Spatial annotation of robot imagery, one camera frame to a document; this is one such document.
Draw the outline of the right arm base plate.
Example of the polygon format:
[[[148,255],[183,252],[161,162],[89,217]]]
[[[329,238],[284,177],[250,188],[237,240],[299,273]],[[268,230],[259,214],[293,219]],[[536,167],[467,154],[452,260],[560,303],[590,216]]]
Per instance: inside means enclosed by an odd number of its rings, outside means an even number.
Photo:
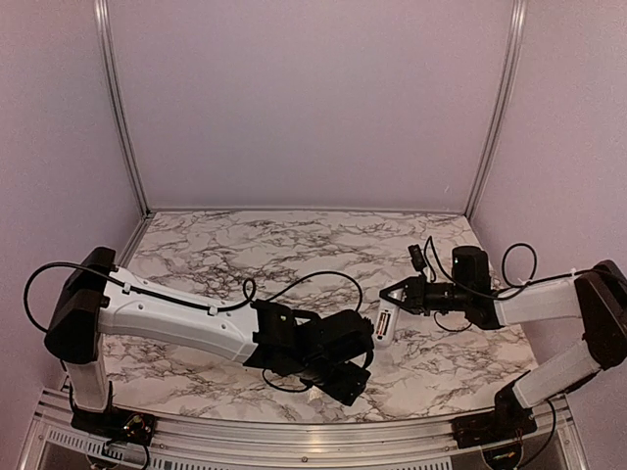
[[[536,432],[538,426],[530,410],[513,416],[491,410],[457,417],[452,429],[458,448],[470,448],[517,439]]]

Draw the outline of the white remote control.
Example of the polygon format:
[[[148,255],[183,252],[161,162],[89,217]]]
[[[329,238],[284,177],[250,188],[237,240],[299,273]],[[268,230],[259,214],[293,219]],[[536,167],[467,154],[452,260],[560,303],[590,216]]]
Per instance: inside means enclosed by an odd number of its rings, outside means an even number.
[[[400,309],[396,305],[380,301],[373,333],[373,342],[378,349],[392,344],[399,316]]]

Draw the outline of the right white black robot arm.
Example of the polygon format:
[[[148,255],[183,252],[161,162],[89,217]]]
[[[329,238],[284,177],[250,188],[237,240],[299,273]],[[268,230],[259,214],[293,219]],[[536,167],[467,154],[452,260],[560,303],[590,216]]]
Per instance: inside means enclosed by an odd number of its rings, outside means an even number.
[[[626,359],[626,277],[611,260],[547,278],[530,277],[495,290],[486,252],[475,246],[452,251],[452,269],[444,281],[426,277],[442,265],[427,259],[431,243],[409,248],[417,274],[382,289],[373,339],[388,346],[400,312],[436,315],[461,312],[472,326],[498,330],[541,320],[577,318],[581,340],[500,389],[491,411],[454,419],[459,447],[513,439],[536,431],[534,406],[556,394],[574,391],[601,371]]]

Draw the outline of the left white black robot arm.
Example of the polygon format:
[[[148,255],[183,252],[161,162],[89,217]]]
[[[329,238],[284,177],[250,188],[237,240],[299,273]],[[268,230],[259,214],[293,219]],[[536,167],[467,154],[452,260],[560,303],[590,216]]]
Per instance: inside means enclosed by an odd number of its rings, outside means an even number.
[[[103,335],[157,340],[204,351],[245,367],[295,377],[352,405],[370,377],[372,322],[345,309],[327,316],[266,300],[227,304],[151,283],[95,248],[72,264],[44,345],[73,379],[79,408],[104,436],[123,427],[110,404],[100,355]]]

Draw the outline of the black green AAA battery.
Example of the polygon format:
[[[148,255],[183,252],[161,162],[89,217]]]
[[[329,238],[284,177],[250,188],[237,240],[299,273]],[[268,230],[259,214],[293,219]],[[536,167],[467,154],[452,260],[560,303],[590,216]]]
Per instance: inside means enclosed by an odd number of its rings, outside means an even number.
[[[380,336],[385,339],[388,337],[388,331],[391,324],[391,320],[393,316],[390,313],[382,312],[380,315],[381,320],[381,331]]]

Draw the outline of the gold AAA battery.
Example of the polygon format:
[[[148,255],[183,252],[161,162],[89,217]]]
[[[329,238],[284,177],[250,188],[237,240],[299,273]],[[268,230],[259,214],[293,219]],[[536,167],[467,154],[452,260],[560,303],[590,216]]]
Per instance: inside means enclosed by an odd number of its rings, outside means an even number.
[[[386,312],[380,312],[378,315],[376,336],[378,340],[381,340],[385,336],[386,328],[388,324],[388,314]]]

